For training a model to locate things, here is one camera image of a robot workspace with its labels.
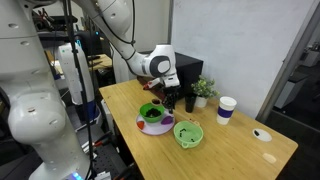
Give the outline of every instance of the green bowl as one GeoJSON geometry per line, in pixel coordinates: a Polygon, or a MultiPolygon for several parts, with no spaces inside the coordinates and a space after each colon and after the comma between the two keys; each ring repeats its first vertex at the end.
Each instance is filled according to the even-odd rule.
{"type": "Polygon", "coordinates": [[[203,130],[189,121],[181,121],[173,129],[176,141],[183,148],[196,147],[203,138],[203,130]]]}
{"type": "Polygon", "coordinates": [[[141,106],[140,108],[140,115],[143,117],[143,119],[149,123],[155,123],[161,120],[162,116],[164,114],[164,107],[162,105],[155,106],[151,103],[145,104],[141,106]],[[156,109],[160,111],[160,115],[156,117],[147,117],[147,112],[151,109],[156,109]]]}

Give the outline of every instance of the white wall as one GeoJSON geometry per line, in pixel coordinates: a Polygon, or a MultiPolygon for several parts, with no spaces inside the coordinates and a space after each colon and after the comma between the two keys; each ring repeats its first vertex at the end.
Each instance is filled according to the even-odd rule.
{"type": "MultiPolygon", "coordinates": [[[[63,5],[60,1],[57,1],[54,4],[51,4],[49,6],[43,6],[40,8],[35,8],[34,11],[38,13],[38,10],[42,11],[42,8],[45,8],[49,16],[63,16],[63,5]]],[[[71,7],[72,7],[72,15],[78,19],[78,22],[76,23],[80,30],[83,30],[83,26],[81,23],[81,17],[83,17],[82,9],[71,1],[71,7]]]]}
{"type": "MultiPolygon", "coordinates": [[[[132,1],[126,0],[129,7],[132,1]]],[[[136,28],[135,48],[138,52],[150,51],[157,44],[167,43],[170,0],[135,0],[136,7],[136,28]]],[[[132,26],[127,32],[131,40],[132,26]]],[[[114,56],[114,71],[116,81],[123,82],[135,78],[132,75],[125,61],[118,53],[114,56]]]]}
{"type": "Polygon", "coordinates": [[[175,0],[172,44],[255,118],[314,0],[175,0]]]}

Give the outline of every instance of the black cup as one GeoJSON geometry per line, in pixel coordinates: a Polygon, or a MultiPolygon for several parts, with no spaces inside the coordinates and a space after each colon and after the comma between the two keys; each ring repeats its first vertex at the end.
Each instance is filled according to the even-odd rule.
{"type": "Polygon", "coordinates": [[[185,95],[185,101],[186,101],[186,112],[192,113],[194,103],[196,102],[197,95],[194,93],[189,93],[185,95]]]}

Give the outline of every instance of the wooden table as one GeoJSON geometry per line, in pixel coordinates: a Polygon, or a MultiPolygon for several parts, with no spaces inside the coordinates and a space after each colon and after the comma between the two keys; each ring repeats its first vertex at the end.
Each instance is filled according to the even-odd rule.
{"type": "MultiPolygon", "coordinates": [[[[95,63],[98,63],[98,62],[101,62],[93,67],[89,67],[89,70],[98,70],[98,69],[105,69],[105,68],[110,68],[112,67],[112,60],[105,54],[99,54],[100,58],[99,59],[95,59],[91,62],[93,62],[94,64],[95,63]]],[[[60,65],[56,65],[55,68],[57,69],[57,71],[60,73],[60,74],[63,74],[63,71],[61,69],[61,66],[60,65]]]]}
{"type": "Polygon", "coordinates": [[[145,179],[275,179],[298,146],[239,111],[228,125],[219,125],[217,100],[210,100],[205,108],[195,107],[193,113],[186,113],[180,100],[174,111],[176,122],[191,118],[204,131],[197,147],[183,149],[172,129],[161,136],[139,131],[135,123],[139,108],[155,96],[143,91],[137,80],[103,87],[100,92],[145,179]],[[272,141],[258,140],[254,128],[268,131],[272,141]],[[265,153],[276,162],[264,159],[265,153]]]}

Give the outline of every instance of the white cup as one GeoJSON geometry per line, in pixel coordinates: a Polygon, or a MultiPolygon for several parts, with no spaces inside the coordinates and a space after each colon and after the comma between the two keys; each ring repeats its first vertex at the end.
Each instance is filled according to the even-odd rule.
{"type": "Polygon", "coordinates": [[[217,122],[222,125],[228,124],[236,105],[237,101],[235,99],[227,96],[221,97],[217,114],[217,122]]]}

